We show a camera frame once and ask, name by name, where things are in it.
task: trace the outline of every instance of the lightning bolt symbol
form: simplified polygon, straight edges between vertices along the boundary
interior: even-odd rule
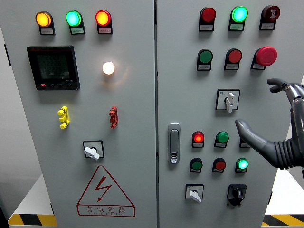
[[[108,185],[108,186],[104,186],[104,187],[100,187],[101,184],[105,181],[106,177],[103,176],[102,179],[99,181],[97,187],[95,188],[95,191],[96,190],[100,190],[100,189],[106,189],[105,192],[103,193],[103,195],[101,197],[98,197],[98,200],[97,202],[101,201],[103,199],[103,196],[106,194],[106,192],[110,189],[111,185]]]

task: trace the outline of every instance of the white indicator light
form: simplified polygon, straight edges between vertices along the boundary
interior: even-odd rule
[[[107,75],[111,75],[115,71],[115,66],[112,62],[106,62],[103,64],[103,72]]]

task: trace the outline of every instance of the white switch handle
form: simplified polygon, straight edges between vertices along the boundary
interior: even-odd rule
[[[198,203],[201,203],[201,199],[198,196],[198,193],[196,191],[190,191],[190,196],[192,197],[192,199]]]
[[[232,93],[228,93],[228,98],[226,98],[226,109],[229,113],[232,113],[233,105],[234,105],[234,95]]]
[[[96,161],[99,159],[99,154],[96,153],[96,150],[94,148],[91,149],[90,147],[86,147],[85,154],[86,156],[93,158]]]

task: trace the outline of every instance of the digital power meter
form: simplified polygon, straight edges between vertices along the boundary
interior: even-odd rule
[[[80,88],[73,46],[27,47],[37,90]]]

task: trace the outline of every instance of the electrical control cabinet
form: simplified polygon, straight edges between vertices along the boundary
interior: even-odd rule
[[[58,226],[260,227],[276,169],[235,120],[286,137],[266,80],[301,81],[303,3],[156,3],[0,0]]]
[[[259,30],[262,11],[269,5],[280,8],[275,30]],[[244,8],[238,8],[240,14],[232,13],[238,6],[247,9],[246,21],[241,18]],[[216,11],[210,23],[213,31],[198,31],[205,8]],[[157,0],[161,228],[261,227],[276,169],[252,148],[240,148],[235,120],[246,120],[253,131],[274,142],[286,138],[290,104],[284,92],[272,94],[266,80],[301,82],[303,10],[300,0]],[[269,15],[277,16],[276,11]],[[264,70],[250,69],[255,52],[267,46],[276,49],[276,61],[271,66],[257,65]],[[233,48],[241,55],[227,56]],[[209,50],[212,56],[198,57],[201,50]],[[275,60],[272,53],[269,62]],[[212,60],[211,69],[199,70],[198,59],[202,63]],[[225,63],[235,70],[225,69]],[[224,108],[216,108],[218,91],[219,96],[225,95],[218,99]],[[227,103],[235,106],[231,113],[225,108]],[[177,164],[168,162],[168,126],[172,123],[180,126]],[[193,148],[192,136],[197,131],[203,133],[204,144]],[[200,172],[191,172],[189,167],[197,158],[202,161]],[[203,192],[195,192],[196,186],[203,186]],[[188,188],[193,189],[193,197]]]
[[[154,1],[1,0],[0,25],[58,227],[156,227]]]

